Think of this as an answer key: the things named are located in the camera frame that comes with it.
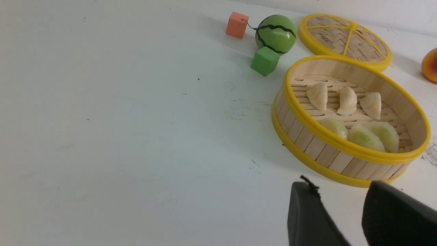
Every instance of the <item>steamer basket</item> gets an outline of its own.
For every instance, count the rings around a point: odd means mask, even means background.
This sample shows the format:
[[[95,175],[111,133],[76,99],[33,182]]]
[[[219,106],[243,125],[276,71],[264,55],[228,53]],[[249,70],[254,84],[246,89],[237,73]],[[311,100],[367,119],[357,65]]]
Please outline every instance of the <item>steamer basket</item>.
[[[343,56],[378,71],[393,60],[387,44],[353,21],[330,14],[305,16],[298,28],[302,43],[316,55]]]
[[[306,96],[306,91],[319,82],[328,84],[325,112],[317,110]],[[351,116],[339,116],[336,91],[346,86],[357,95],[357,110]],[[373,121],[359,104],[369,92],[381,94],[381,121],[390,123],[398,132],[399,153],[358,146],[317,122],[333,117],[351,128]],[[404,89],[376,70],[341,56],[312,56],[293,64],[276,96],[272,120],[279,138],[305,165],[327,178],[357,187],[369,187],[373,180],[391,182],[425,151],[430,141],[425,113]]]

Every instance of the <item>green cube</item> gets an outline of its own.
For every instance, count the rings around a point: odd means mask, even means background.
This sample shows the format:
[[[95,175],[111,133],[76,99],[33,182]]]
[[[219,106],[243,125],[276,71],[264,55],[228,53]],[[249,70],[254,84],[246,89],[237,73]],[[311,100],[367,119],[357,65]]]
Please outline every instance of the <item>green cube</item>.
[[[279,57],[281,56],[278,53],[263,47],[255,53],[250,67],[261,75],[267,76],[276,69]]]

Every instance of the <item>white wall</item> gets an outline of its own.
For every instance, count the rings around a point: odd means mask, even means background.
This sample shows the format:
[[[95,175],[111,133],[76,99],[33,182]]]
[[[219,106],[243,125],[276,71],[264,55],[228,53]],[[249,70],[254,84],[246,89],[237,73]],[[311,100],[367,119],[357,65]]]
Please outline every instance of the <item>white wall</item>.
[[[437,0],[235,1],[302,13],[335,14],[364,25],[376,25],[437,36]]]

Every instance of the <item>bamboo steamer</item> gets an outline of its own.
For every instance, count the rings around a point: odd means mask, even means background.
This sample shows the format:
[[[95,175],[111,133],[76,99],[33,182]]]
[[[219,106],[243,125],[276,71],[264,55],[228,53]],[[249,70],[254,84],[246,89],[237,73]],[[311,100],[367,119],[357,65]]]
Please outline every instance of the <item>bamboo steamer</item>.
[[[328,84],[324,112],[306,96],[306,91],[319,82]],[[337,90],[346,86],[357,95],[357,110],[351,116],[340,116],[336,114]],[[351,128],[373,121],[359,105],[359,100],[370,92],[381,94],[381,121],[396,129],[399,153],[358,146],[317,122],[332,117]],[[425,151],[430,141],[427,117],[404,89],[375,69],[341,56],[312,56],[293,64],[273,104],[272,121],[279,138],[305,165],[327,178],[357,187],[369,187],[373,180],[391,182]]]

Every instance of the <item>green dumpling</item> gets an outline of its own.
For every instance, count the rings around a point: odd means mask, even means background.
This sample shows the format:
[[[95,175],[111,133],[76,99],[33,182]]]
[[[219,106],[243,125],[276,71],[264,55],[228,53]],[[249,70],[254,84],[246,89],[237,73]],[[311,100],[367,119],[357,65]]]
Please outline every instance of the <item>green dumpling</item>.
[[[364,127],[369,129],[375,134],[379,140],[381,140],[384,147],[392,152],[398,153],[399,151],[399,135],[395,128],[387,122],[372,121],[364,124]]]
[[[326,129],[335,133],[340,138],[347,139],[347,129],[344,126],[343,122],[338,121],[334,118],[324,118],[319,120],[319,123]]]
[[[347,134],[347,140],[364,148],[385,152],[381,140],[363,125],[354,125]]]

